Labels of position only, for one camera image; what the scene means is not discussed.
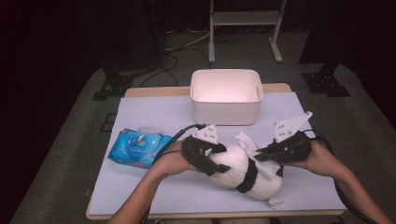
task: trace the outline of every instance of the white stuffed toy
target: white stuffed toy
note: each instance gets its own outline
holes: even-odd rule
[[[239,145],[226,146],[225,152],[211,151],[207,156],[216,164],[231,167],[227,172],[216,172],[209,177],[210,181],[223,188],[234,188],[241,193],[268,202],[277,208],[275,199],[282,186],[283,167],[275,161],[256,161],[254,156],[259,149],[244,133],[236,136]]]

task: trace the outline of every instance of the white shelf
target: white shelf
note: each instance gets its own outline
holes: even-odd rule
[[[214,25],[275,25],[278,11],[215,12]]]

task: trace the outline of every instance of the forearm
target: forearm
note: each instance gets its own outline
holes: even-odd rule
[[[347,170],[334,180],[349,203],[363,215],[377,223],[392,223],[352,172]]]
[[[139,223],[149,209],[157,188],[165,176],[148,171],[117,213],[108,221],[110,224]]]

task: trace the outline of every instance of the gray carpet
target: gray carpet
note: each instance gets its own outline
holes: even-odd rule
[[[296,91],[304,110],[314,113],[311,126],[322,131],[333,145],[336,156],[361,180],[379,205],[396,220],[396,132],[362,88],[357,77],[339,65],[335,76],[351,97],[329,98],[312,94],[301,76],[316,72],[321,64],[298,64],[307,33],[281,32],[278,47],[284,59],[276,63],[267,37],[270,33],[236,35],[243,40],[216,45],[216,62],[211,68],[246,68],[257,71],[264,83],[285,82]],[[167,39],[169,48],[188,43],[196,35],[173,34]],[[194,49],[207,55],[207,44]],[[203,54],[186,49],[172,53],[177,66],[171,70],[178,85],[190,85],[191,74],[208,68]],[[171,67],[175,58],[166,57],[163,65]],[[150,74],[137,77],[138,87]],[[92,101],[99,91],[105,74],[100,69],[92,74],[58,134],[48,157],[42,164],[34,183],[16,212],[12,223],[104,223],[85,217],[109,133],[101,132],[106,116],[117,113],[120,97]],[[175,86],[170,73],[163,73],[144,87]],[[340,216],[345,223],[356,223],[349,212]],[[330,223],[339,217],[282,217],[282,223]]]

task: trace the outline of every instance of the human hand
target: human hand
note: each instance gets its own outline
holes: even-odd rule
[[[178,175],[186,170],[198,171],[181,155],[181,142],[176,142],[169,147],[150,168],[150,171],[156,171],[164,177]]]
[[[312,152],[305,161],[287,163],[285,165],[304,168],[316,175],[337,178],[347,173],[347,167],[337,160],[334,155],[319,141],[311,143]]]

